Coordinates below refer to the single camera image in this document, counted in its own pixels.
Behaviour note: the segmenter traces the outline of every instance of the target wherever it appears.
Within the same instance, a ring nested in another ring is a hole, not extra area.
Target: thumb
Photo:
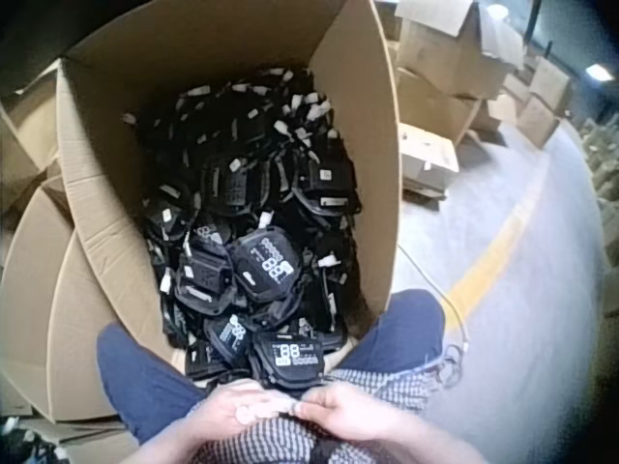
[[[294,405],[292,409],[293,414],[305,421],[312,421],[318,424],[324,424],[331,414],[331,410],[327,409],[323,406],[313,403],[306,403],[304,401],[299,401]]]

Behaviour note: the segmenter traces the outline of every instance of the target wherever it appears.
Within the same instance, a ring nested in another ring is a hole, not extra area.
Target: blue jeans
[[[396,293],[338,368],[396,373],[419,367],[441,355],[444,326],[443,310],[429,292]],[[202,390],[118,324],[102,330],[97,351],[105,393],[140,444],[204,399]]]

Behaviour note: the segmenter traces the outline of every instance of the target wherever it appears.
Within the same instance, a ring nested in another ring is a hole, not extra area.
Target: pile of black devices
[[[163,331],[193,380],[320,382],[360,298],[354,166],[306,69],[260,70],[145,107],[143,231]]]

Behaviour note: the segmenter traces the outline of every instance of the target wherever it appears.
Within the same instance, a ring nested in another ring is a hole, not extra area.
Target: concrete floor
[[[400,245],[471,337],[462,381],[426,416],[490,462],[557,462],[590,413],[605,258],[589,171],[563,126],[544,152],[504,126],[493,143],[467,137],[458,157],[446,201],[401,205]],[[400,252],[394,291],[409,287],[427,284]]]

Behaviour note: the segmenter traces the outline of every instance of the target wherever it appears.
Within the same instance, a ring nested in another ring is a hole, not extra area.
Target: yellow floor line
[[[533,216],[545,183],[550,165],[550,155],[540,153],[542,159],[536,167],[533,179],[522,199],[510,212],[484,254],[469,268],[464,277],[448,293],[449,299],[457,306],[462,318],[466,319],[486,296],[487,292],[501,276],[510,263],[512,254]],[[445,328],[449,332],[458,327],[454,312],[444,300]]]

